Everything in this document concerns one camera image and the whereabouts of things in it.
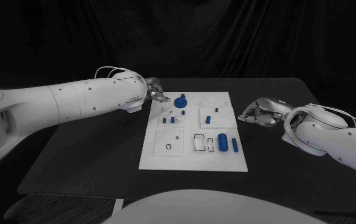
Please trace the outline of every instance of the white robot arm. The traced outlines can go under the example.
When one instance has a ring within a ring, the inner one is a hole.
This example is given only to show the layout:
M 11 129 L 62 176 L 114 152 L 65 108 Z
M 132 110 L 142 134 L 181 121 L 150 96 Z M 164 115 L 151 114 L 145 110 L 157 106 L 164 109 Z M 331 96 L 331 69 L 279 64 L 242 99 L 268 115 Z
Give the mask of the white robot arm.
M 314 104 L 294 108 L 284 101 L 264 97 L 252 102 L 238 119 L 265 127 L 284 121 L 285 142 L 315 156 L 328 153 L 336 161 L 356 169 L 356 128 L 349 128 L 344 119 L 324 108 L 350 116 L 334 108 Z
M 31 133 L 49 126 L 117 109 L 135 112 L 150 98 L 170 101 L 157 78 L 142 78 L 124 68 L 114 70 L 124 72 L 112 78 L 109 74 L 96 78 L 95 73 L 89 80 L 0 90 L 0 159 Z

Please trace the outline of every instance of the dark background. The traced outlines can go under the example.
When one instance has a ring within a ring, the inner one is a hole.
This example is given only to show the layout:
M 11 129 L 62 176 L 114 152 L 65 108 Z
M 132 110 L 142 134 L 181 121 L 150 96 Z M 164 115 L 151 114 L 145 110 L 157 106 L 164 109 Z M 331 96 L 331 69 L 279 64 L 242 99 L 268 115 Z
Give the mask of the dark background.
M 356 0 L 0 2 L 0 89 L 89 79 L 106 65 L 144 77 L 298 77 L 323 105 L 354 114 Z M 6 193 L 55 129 L 0 161 Z

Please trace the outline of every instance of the table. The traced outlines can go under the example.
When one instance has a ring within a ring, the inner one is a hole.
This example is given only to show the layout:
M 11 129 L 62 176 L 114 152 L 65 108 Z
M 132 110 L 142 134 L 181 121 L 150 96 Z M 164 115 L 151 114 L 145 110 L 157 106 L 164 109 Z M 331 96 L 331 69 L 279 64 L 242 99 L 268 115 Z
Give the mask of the table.
M 161 79 L 166 92 L 228 91 L 235 115 L 258 97 L 295 107 L 318 104 L 297 78 Z M 17 191 L 24 194 L 141 199 L 179 189 L 209 189 L 285 207 L 356 213 L 356 170 L 282 141 L 282 124 L 266 128 L 238 120 L 248 173 L 138 170 L 150 101 L 62 124 Z

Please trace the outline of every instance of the white board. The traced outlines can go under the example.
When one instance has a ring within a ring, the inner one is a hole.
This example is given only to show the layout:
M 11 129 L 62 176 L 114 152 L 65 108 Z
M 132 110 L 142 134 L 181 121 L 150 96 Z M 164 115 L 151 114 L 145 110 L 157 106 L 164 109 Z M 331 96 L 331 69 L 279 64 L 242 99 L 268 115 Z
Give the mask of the white board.
M 181 94 L 187 105 L 177 108 L 174 99 Z M 151 101 L 138 169 L 248 172 L 228 92 L 166 92 L 164 96 L 170 102 Z M 219 150 L 217 135 L 222 133 L 226 134 L 228 151 Z M 203 141 L 202 136 L 194 140 L 194 135 L 203 135 Z M 232 138 L 236 139 L 238 152 L 233 151 Z M 196 151 L 194 142 L 199 142 L 199 148 L 206 147 L 204 151 Z

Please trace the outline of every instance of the blue object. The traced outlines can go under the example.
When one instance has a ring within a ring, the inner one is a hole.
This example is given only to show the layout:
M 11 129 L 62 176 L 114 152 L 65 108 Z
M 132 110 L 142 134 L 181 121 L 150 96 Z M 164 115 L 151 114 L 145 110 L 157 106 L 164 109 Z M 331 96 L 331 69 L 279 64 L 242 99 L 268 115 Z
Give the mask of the blue object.
M 174 106 L 177 108 L 183 108 L 187 105 L 186 95 L 181 94 L 181 96 L 174 100 Z
M 226 134 L 219 134 L 217 135 L 217 139 L 219 139 L 219 150 L 222 152 L 228 151 L 228 138 L 226 138 Z
M 238 148 L 236 138 L 232 138 L 232 146 L 233 146 L 233 151 L 238 152 L 239 148 Z

